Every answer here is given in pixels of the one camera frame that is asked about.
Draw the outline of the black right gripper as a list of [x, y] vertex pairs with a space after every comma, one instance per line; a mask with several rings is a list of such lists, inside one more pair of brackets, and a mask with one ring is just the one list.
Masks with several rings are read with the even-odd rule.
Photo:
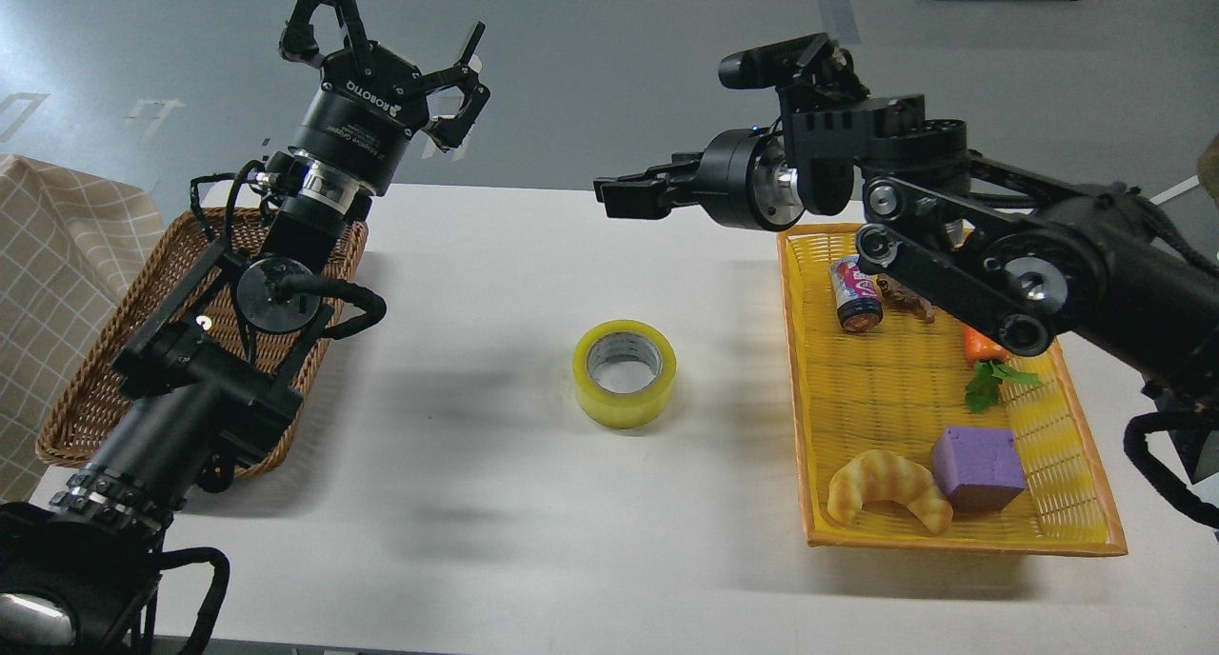
[[627, 176], [599, 178], [592, 191], [610, 218], [658, 221], [701, 207], [729, 228], [787, 231], [798, 221], [797, 170], [770, 131], [729, 129], [701, 152]]

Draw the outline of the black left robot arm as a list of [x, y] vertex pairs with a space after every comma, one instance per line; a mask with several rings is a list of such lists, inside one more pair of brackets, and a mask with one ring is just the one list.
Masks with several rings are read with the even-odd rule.
[[208, 646], [230, 585], [215, 546], [166, 550], [193, 487], [221, 493], [269, 455], [302, 406], [293, 378], [324, 340], [379, 324], [384, 299], [327, 276], [341, 237], [390, 187], [410, 140], [461, 148], [490, 99], [460, 56], [425, 73], [371, 39], [357, 0], [296, 0], [278, 50], [318, 70], [286, 151], [228, 173], [221, 223], [112, 368], [130, 407], [48, 507], [2, 506], [2, 651], [147, 654], [166, 572], [210, 566], [183, 654]]

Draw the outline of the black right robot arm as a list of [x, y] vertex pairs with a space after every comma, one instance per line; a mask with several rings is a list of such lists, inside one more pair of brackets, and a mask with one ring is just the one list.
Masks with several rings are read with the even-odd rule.
[[607, 216], [700, 207], [729, 228], [787, 231], [839, 215], [862, 179], [862, 270], [885, 274], [1011, 353], [1074, 332], [1142, 376], [1154, 412], [1132, 418], [1128, 459], [1171, 507], [1217, 526], [1217, 504], [1150, 455], [1167, 432], [1193, 466], [1217, 439], [1217, 260], [1121, 183], [1072, 184], [972, 151], [959, 120], [920, 94], [875, 98], [825, 33], [731, 52], [727, 89], [775, 91], [779, 116], [723, 131], [698, 152], [597, 178]]

